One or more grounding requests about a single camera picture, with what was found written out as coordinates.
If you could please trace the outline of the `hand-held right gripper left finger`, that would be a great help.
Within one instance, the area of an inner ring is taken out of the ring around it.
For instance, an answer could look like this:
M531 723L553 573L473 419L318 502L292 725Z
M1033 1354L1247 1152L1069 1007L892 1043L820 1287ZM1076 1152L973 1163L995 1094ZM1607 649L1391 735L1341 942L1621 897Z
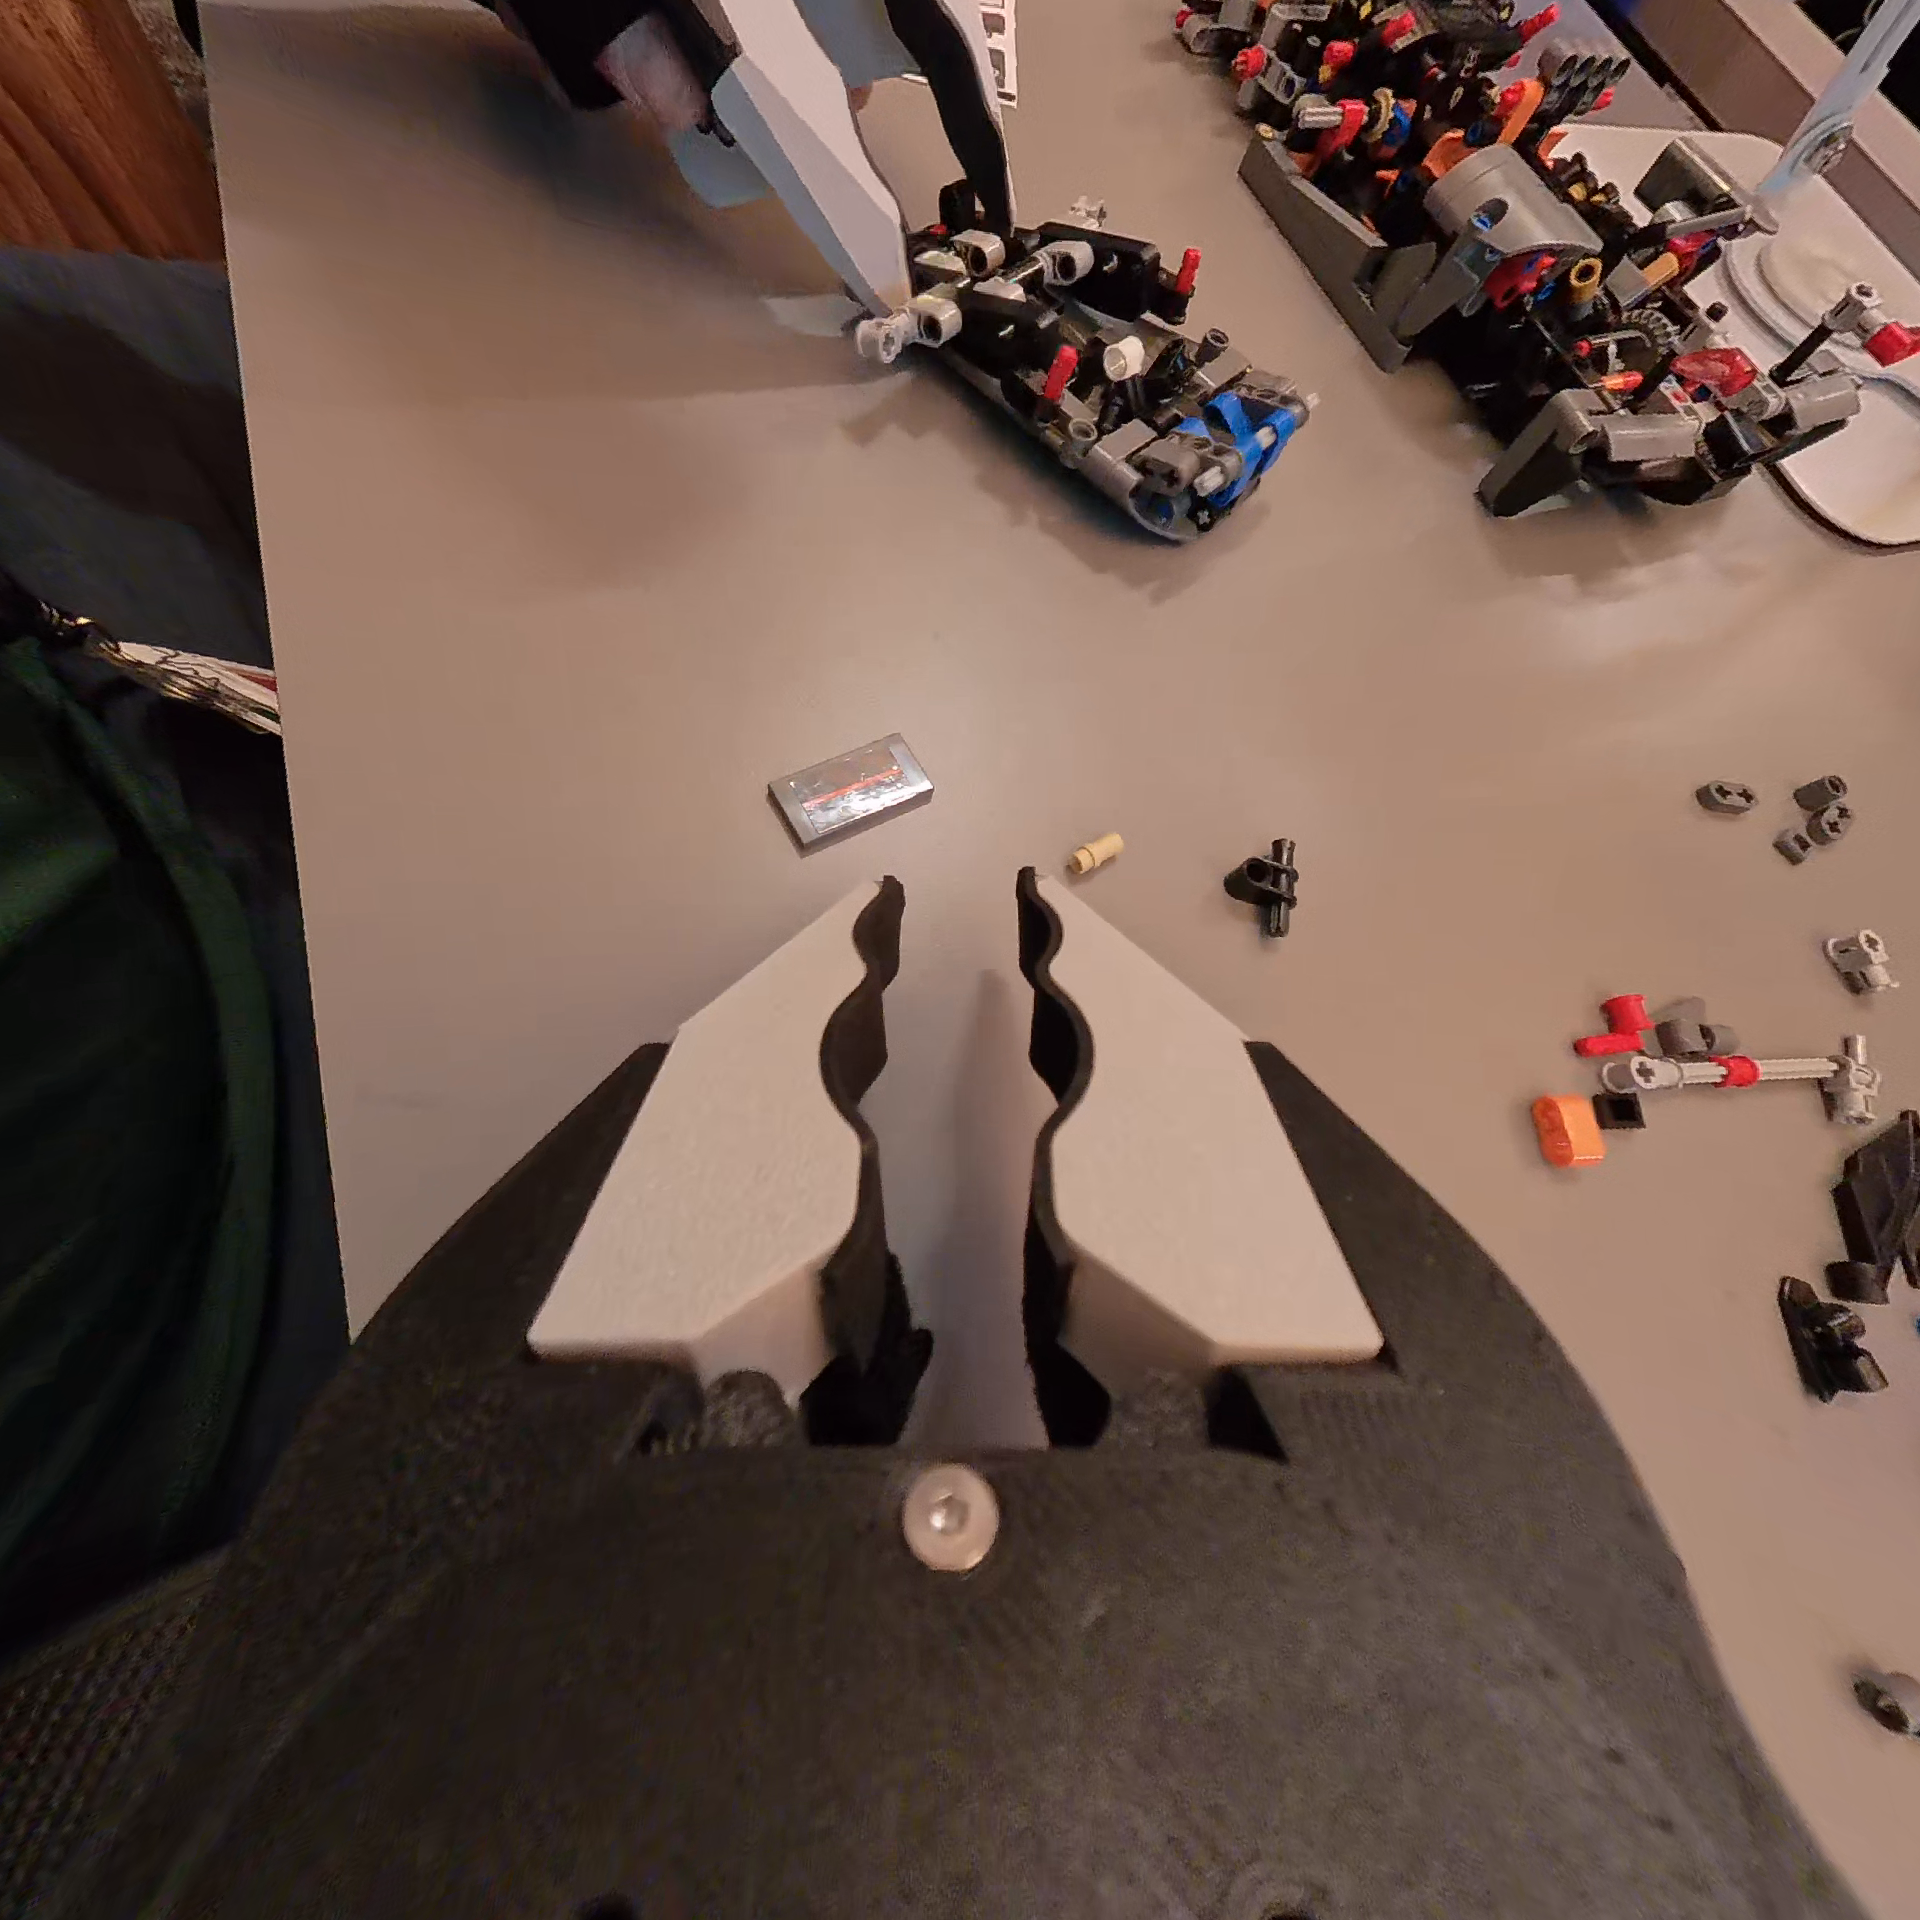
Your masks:
M686 1021L527 1329L542 1361L754 1374L830 1448L889 1448L930 1361L861 1103L906 889L858 885Z

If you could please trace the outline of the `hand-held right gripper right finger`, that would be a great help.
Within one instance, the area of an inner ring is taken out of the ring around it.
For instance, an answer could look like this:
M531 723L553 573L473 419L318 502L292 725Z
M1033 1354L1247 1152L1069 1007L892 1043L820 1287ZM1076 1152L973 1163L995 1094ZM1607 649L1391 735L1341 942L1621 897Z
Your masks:
M1046 1443L1171 1384L1206 1424L1241 1369L1362 1369L1386 1333L1241 1030L1036 870L1015 881L1026 1059L1051 1097L1023 1224Z

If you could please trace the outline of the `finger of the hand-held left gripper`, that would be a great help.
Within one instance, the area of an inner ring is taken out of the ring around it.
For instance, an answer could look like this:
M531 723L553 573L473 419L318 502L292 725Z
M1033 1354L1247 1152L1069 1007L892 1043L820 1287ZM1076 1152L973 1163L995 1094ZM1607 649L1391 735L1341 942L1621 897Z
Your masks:
M861 309L886 320L909 301L906 230L843 77L791 3L725 3L733 41L710 107L733 145Z
M1015 179L1003 142L993 48L977 3L885 3L886 21L930 87L950 155L963 166L983 224L1017 230Z

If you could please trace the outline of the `small lego car subassembly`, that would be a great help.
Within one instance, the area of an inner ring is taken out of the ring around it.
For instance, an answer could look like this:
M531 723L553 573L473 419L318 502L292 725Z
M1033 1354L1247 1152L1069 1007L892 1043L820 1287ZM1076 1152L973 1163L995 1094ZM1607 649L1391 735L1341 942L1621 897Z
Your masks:
M1135 529L1191 545L1254 496L1317 398L1257 368L1228 331L1183 329L1199 255L1177 264L1110 231L1097 201L989 230L970 182L906 237L908 303L852 325L889 368L930 353Z

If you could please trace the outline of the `black lego connector with pin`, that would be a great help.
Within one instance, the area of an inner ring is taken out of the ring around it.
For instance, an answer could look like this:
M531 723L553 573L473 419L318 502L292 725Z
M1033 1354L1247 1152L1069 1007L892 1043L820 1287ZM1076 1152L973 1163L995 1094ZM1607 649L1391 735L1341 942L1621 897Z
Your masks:
M1270 942L1290 935L1299 906L1300 875L1297 853L1293 839L1277 838L1267 855L1247 855L1221 882L1229 902L1257 912L1260 930Z

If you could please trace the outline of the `dark grey red-striped lego tile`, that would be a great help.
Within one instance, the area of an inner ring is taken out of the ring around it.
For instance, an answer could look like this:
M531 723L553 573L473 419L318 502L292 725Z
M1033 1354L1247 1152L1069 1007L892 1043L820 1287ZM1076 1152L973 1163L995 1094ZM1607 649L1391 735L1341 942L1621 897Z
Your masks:
M929 806L935 789L924 760L894 731L775 778L766 799L793 850L812 858Z

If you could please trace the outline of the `grey lego axle with red parts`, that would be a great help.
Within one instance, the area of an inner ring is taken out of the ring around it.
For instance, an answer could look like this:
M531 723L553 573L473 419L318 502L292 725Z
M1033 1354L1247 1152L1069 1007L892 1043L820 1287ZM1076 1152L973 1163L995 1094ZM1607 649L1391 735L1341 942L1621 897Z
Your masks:
M1831 1125L1861 1129L1882 1119L1884 1077L1866 1035L1845 1035L1826 1053L1755 1055L1727 1025L1707 1021L1703 1000L1655 1009L1641 994L1604 1000L1598 1023L1573 1039L1571 1053L1594 1066L1610 1097L1798 1087L1814 1091Z

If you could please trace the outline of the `large lego car chassis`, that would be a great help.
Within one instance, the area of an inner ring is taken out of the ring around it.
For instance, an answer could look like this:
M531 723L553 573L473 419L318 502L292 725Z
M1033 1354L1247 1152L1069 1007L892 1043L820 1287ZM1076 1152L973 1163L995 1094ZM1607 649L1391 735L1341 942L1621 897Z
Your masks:
M1774 298L1779 345L1732 334L1742 248L1786 191L1692 135L1621 189L1571 142L1625 61L1551 39L1558 7L1181 6L1183 48L1254 125L1239 177L1380 371L1421 358L1501 443L1479 481L1514 520L1580 489L1725 496L1861 419L1915 371L1915 320L1863 271Z

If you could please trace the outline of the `black curved lego panel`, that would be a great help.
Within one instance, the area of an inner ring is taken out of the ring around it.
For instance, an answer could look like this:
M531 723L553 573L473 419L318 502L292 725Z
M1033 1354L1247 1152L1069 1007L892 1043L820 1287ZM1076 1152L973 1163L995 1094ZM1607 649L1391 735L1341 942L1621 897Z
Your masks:
M1918 1289L1918 1113L1901 1112L1849 1154L1831 1190L1843 1259L1826 1267L1831 1296L1884 1306L1894 1274Z

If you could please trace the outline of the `person's left hand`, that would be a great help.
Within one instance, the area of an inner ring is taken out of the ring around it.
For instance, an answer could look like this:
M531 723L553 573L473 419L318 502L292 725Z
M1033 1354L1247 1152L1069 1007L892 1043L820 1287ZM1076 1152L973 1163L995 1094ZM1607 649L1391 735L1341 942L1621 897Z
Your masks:
M709 90L659 11L641 15L597 56L595 69L614 94L663 135L703 134Z

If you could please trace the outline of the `person's dark green shirt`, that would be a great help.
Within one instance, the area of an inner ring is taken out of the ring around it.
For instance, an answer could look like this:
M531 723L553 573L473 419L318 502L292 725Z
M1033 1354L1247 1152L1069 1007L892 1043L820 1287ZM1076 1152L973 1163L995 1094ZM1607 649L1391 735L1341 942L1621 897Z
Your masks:
M227 275L5 248L5 1661L227 1543L348 1349Z

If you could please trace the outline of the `white stand base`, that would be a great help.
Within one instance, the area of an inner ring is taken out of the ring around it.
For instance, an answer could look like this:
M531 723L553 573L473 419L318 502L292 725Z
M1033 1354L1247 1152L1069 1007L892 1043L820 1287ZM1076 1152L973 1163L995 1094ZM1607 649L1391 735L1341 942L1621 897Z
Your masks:
M1779 231L1734 241L1727 258L1700 275L1695 303L1723 304L1721 334L1770 368L1861 282L1879 296L1885 320L1915 329L1915 277L1834 185L1814 182L1788 201ZM1781 463L1779 477L1834 531L1869 547L1915 549L1918 362L1885 368L1847 344L1836 354L1863 378L1859 415Z

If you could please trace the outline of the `black lego bracket piece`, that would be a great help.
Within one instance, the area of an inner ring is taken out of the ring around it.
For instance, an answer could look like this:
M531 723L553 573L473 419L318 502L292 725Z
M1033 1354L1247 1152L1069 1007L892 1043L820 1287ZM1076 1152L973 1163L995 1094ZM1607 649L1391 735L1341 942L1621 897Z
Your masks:
M1798 1278L1781 1278L1779 1307L1793 1363L1820 1403L1887 1391L1887 1378L1866 1346L1866 1323L1847 1303L1834 1303Z

